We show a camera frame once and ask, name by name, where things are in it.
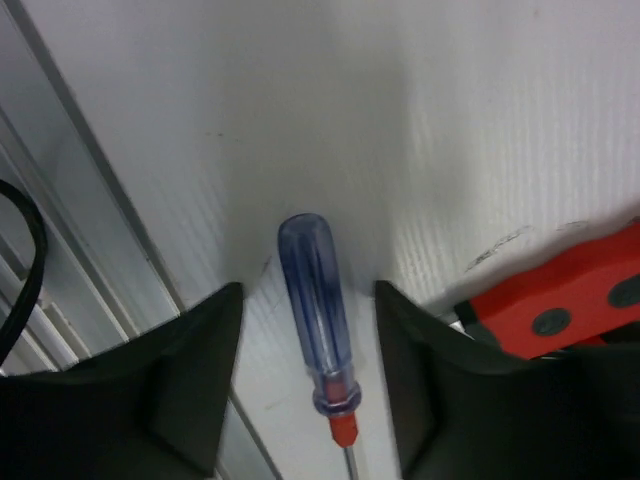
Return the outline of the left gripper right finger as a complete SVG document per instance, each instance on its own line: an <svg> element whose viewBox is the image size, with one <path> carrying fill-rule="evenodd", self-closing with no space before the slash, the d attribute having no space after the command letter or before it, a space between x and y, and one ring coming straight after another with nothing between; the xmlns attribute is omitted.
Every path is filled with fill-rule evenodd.
<svg viewBox="0 0 640 480"><path fill-rule="evenodd" d="M376 324L405 479L635 479L639 348L524 360L459 333L392 283Z"/></svg>

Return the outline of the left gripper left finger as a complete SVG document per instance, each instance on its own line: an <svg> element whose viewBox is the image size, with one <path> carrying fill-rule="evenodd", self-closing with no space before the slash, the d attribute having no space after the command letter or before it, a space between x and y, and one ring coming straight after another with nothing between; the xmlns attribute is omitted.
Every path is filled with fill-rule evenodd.
<svg viewBox="0 0 640 480"><path fill-rule="evenodd" d="M65 370L4 377L2 477L213 477L242 315L232 282Z"/></svg>

